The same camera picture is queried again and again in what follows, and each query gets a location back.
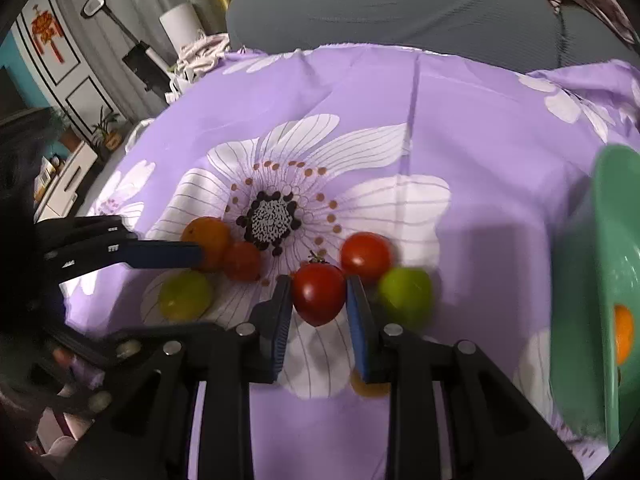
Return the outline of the round green tomato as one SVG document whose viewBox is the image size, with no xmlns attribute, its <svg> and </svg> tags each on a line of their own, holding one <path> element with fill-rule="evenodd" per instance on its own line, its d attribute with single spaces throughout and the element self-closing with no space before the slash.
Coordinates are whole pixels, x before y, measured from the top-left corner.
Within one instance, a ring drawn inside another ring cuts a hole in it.
<svg viewBox="0 0 640 480">
<path fill-rule="evenodd" d="M 171 275 L 160 286 L 157 307 L 168 321 L 191 322 L 209 309 L 213 298 L 213 286 L 204 274 L 184 270 Z"/>
</svg>

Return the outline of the purple floral tablecloth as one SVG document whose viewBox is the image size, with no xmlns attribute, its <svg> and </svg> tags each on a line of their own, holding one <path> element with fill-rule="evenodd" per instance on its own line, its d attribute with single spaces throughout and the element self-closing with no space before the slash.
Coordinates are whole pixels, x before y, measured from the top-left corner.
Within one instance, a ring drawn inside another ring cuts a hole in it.
<svg viewBox="0 0 640 480">
<path fill-rule="evenodd" d="M 259 282 L 221 282 L 207 318 L 224 327 L 309 256 L 389 238 L 431 274 L 427 336 L 475 341 L 591 474 L 608 447 L 563 424 L 549 387 L 549 244 L 598 151 L 638 145 L 638 115 L 623 61 L 524 75 L 370 44 L 231 53 L 145 130 L 91 212 L 151 240 L 211 216 L 266 243 Z"/>
</svg>

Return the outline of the red Chinese knot decoration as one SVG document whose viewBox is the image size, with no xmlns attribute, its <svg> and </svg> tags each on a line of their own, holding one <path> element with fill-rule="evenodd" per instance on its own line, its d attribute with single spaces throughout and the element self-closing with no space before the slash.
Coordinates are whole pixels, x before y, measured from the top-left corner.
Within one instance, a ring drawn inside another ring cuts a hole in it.
<svg viewBox="0 0 640 480">
<path fill-rule="evenodd" d="M 40 55 L 44 55 L 46 52 L 44 47 L 49 46 L 58 62 L 64 64 L 63 55 L 54 42 L 55 37 L 64 37 L 61 25 L 50 10 L 40 10 L 39 6 L 33 6 L 32 10 L 35 12 L 35 17 L 30 24 L 30 29 L 36 50 Z"/>
</svg>

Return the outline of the white cylindrical lamp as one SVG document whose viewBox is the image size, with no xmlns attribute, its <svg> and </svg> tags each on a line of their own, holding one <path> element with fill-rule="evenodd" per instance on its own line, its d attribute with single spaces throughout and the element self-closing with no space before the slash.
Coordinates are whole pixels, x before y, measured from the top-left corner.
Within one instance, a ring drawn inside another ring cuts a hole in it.
<svg viewBox="0 0 640 480">
<path fill-rule="evenodd" d="M 204 27 L 190 2 L 181 3 L 162 14 L 160 24 L 177 53 L 204 34 Z"/>
</svg>

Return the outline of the green plastic bowl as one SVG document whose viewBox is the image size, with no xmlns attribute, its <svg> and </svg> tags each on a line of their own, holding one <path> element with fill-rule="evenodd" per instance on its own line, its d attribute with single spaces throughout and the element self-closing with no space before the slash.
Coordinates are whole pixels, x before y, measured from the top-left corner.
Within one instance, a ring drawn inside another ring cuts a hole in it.
<svg viewBox="0 0 640 480">
<path fill-rule="evenodd" d="M 570 430 L 609 448 L 639 413 L 639 343 L 618 358 L 618 307 L 639 325 L 639 154 L 608 144 L 552 248 L 550 382 Z"/>
</svg>

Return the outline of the black phone stand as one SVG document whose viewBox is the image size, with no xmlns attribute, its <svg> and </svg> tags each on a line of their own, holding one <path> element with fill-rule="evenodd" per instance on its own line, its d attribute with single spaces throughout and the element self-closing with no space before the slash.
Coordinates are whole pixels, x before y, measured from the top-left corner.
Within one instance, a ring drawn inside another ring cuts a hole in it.
<svg viewBox="0 0 640 480">
<path fill-rule="evenodd" d="M 80 15 L 85 20 L 104 13 L 132 43 L 122 62 L 142 81 L 147 92 L 153 92 L 164 100 L 170 90 L 169 65 L 146 42 L 139 40 L 113 13 L 106 0 L 86 0 Z"/>
</svg>

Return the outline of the grey sofa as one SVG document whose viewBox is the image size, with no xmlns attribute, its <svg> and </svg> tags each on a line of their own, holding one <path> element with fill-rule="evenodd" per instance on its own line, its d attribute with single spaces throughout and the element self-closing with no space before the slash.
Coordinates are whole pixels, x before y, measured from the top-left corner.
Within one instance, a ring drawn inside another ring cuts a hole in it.
<svg viewBox="0 0 640 480">
<path fill-rule="evenodd" d="M 322 44 L 388 44 L 454 54 L 520 73 L 606 62 L 639 64 L 601 20 L 567 1 L 232 0 L 235 49 L 275 54 Z"/>
</svg>

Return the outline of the potted green plant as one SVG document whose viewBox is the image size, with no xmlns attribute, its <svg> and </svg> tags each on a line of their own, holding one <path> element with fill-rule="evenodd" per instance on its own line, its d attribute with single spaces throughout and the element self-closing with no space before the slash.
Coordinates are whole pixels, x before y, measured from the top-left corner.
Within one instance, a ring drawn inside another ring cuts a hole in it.
<svg viewBox="0 0 640 480">
<path fill-rule="evenodd" d="M 118 130 L 119 119 L 119 113 L 102 106 L 99 112 L 99 120 L 93 125 L 93 132 L 98 135 L 98 144 L 109 152 L 114 152 L 122 144 L 122 135 Z"/>
</svg>

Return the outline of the large orange tomato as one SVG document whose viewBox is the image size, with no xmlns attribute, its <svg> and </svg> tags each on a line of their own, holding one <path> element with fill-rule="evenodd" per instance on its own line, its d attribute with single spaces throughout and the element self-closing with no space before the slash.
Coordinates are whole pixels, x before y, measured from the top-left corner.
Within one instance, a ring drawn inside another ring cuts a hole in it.
<svg viewBox="0 0 640 480">
<path fill-rule="evenodd" d="M 215 272 L 222 266 L 222 260 L 232 242 L 230 228 L 219 218 L 200 217 L 192 220 L 183 230 L 180 240 L 197 244 L 202 258 L 195 266 L 202 272 Z"/>
</svg>

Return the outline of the small yellow-orange tomato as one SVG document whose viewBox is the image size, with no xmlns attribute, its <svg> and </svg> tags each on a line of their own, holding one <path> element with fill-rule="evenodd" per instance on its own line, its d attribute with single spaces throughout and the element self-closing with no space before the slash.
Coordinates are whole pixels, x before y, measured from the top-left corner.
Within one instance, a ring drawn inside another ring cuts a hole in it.
<svg viewBox="0 0 640 480">
<path fill-rule="evenodd" d="M 352 370 L 349 376 L 349 382 L 354 393 L 357 393 L 358 396 L 362 396 L 363 398 L 379 399 L 390 394 L 390 384 L 388 382 L 384 382 L 384 384 L 380 384 L 379 382 L 368 384 L 363 381 L 358 370 Z"/>
</svg>

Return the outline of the large green oval tomato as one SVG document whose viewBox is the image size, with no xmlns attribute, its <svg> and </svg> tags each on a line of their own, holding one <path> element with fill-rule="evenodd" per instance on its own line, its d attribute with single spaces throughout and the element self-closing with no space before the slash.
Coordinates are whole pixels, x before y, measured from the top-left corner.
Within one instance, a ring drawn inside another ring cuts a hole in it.
<svg viewBox="0 0 640 480">
<path fill-rule="evenodd" d="M 396 266 L 378 282 L 378 305 L 387 323 L 420 332 L 430 322 L 434 303 L 432 280 L 424 269 Z"/>
</svg>

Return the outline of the small red tomato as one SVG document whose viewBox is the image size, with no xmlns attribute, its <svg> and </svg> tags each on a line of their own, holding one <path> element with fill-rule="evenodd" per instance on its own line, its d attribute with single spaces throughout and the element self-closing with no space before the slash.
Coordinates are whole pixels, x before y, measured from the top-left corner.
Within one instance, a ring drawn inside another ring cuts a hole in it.
<svg viewBox="0 0 640 480">
<path fill-rule="evenodd" d="M 224 255 L 224 275 L 235 282 L 256 282 L 262 274 L 262 256 L 258 248 L 249 242 L 232 244 Z"/>
</svg>

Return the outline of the orange fruit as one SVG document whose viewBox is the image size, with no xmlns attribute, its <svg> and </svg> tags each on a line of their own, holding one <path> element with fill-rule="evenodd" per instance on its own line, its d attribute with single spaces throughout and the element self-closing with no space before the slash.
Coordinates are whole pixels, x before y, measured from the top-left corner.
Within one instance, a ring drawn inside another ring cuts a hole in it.
<svg viewBox="0 0 640 480">
<path fill-rule="evenodd" d="M 634 316 L 623 304 L 614 306 L 616 363 L 623 365 L 634 348 Z"/>
</svg>

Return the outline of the white crumpled cloth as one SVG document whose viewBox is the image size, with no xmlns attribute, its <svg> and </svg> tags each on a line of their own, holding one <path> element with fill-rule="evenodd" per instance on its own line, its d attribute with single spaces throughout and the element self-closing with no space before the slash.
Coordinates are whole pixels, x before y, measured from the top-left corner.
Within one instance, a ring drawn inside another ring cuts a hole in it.
<svg viewBox="0 0 640 480">
<path fill-rule="evenodd" d="M 179 51 L 177 62 L 168 70 L 169 91 L 166 101 L 177 101 L 200 79 L 211 72 L 230 51 L 229 35 L 207 36 L 200 30 L 198 39 L 185 44 Z"/>
</svg>

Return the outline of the white TV cabinet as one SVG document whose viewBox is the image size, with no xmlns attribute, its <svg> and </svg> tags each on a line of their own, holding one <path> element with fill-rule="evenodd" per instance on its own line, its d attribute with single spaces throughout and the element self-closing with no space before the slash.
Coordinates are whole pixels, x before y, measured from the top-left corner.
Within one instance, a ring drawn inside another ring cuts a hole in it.
<svg viewBox="0 0 640 480">
<path fill-rule="evenodd" d="M 94 149 L 81 142 L 70 154 L 61 171 L 53 177 L 34 215 L 35 222 L 64 218 L 78 199 L 78 188 L 98 159 Z"/>
</svg>

